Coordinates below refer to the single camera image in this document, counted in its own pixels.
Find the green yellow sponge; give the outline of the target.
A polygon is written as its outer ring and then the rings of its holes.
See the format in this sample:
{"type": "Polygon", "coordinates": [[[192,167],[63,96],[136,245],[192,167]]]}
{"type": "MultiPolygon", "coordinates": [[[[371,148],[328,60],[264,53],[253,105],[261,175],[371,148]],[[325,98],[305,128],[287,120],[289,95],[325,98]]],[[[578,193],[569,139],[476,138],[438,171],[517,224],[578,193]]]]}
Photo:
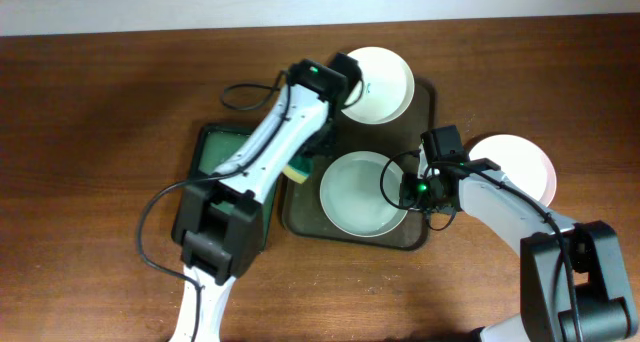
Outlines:
{"type": "Polygon", "coordinates": [[[282,170],[291,181],[303,184],[313,171],[313,159],[304,155],[294,156],[282,170]]]}

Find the pale green plate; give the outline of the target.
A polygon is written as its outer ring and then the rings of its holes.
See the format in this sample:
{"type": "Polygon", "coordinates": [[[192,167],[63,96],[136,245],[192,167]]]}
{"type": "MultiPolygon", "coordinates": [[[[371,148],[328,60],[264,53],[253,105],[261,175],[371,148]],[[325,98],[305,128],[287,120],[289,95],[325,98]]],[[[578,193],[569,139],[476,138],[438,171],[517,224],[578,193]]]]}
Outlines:
{"type": "Polygon", "coordinates": [[[401,168],[382,154],[357,151],[343,155],[322,177],[322,209],[338,229],[350,235],[387,234],[407,215],[397,207],[402,175],[401,168]]]}

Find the white plate top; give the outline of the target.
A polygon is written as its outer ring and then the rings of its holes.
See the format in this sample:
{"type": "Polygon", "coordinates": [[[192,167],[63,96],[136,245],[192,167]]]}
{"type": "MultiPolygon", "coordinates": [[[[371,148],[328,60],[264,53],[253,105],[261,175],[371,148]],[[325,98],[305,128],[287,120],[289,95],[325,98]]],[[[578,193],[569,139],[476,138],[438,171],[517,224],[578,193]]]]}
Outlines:
{"type": "Polygon", "coordinates": [[[411,104],[415,82],[404,59],[382,47],[362,47],[348,53],[358,62],[362,81],[349,96],[342,112],[351,120],[377,125],[391,122],[411,104]]]}

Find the white plate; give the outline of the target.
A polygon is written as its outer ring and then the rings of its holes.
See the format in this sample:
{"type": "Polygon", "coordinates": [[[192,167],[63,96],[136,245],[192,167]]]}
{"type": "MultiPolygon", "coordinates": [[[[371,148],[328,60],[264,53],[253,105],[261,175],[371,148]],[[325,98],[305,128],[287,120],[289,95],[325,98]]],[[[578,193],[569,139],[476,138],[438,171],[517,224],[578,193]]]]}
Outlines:
{"type": "Polygon", "coordinates": [[[545,206],[555,197],[554,165],[539,146],[523,137],[498,134],[483,138],[471,148],[469,157],[495,162],[511,182],[545,206]]]}
{"type": "Polygon", "coordinates": [[[404,59],[382,47],[362,47],[348,53],[358,62],[362,81],[349,96],[342,112],[351,120],[377,125],[391,122],[411,104],[415,82],[404,59]]]}

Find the white plate bottom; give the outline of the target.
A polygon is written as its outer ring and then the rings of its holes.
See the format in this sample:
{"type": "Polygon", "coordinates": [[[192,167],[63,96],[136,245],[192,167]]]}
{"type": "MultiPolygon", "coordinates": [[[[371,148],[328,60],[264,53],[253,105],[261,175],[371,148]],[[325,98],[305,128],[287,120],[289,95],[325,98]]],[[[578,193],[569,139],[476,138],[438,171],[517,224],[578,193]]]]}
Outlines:
{"type": "Polygon", "coordinates": [[[483,138],[471,148],[469,157],[495,162],[511,182],[545,206],[555,197],[554,165],[539,146],[523,137],[498,134],[483,138]]]}

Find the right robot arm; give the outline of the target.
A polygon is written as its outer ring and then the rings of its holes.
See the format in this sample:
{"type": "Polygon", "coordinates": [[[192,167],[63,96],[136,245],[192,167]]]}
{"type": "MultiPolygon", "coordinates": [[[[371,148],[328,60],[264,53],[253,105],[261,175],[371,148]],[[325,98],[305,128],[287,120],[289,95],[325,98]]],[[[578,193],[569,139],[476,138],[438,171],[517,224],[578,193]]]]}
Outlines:
{"type": "Polygon", "coordinates": [[[420,136],[419,169],[406,173],[400,199],[408,208],[455,217],[464,212],[520,258],[520,311],[477,329],[491,341],[622,341],[639,331],[639,314],[619,240],[603,221],[579,223],[511,182],[488,158],[472,160],[458,129],[420,136]]]}

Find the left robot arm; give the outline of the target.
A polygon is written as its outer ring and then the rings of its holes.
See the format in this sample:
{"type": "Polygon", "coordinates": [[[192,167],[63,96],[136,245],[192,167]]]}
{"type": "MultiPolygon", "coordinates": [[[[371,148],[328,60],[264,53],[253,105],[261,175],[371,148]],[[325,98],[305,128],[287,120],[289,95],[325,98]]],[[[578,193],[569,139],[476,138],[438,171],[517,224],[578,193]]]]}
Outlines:
{"type": "Polygon", "coordinates": [[[246,142],[209,175],[188,182],[171,231],[186,281],[174,341],[217,341],[234,282],[264,245],[264,208],[280,174],[313,155],[332,133],[337,111],[362,83],[343,53],[328,65],[304,59],[284,73],[272,110],[246,142]]]}

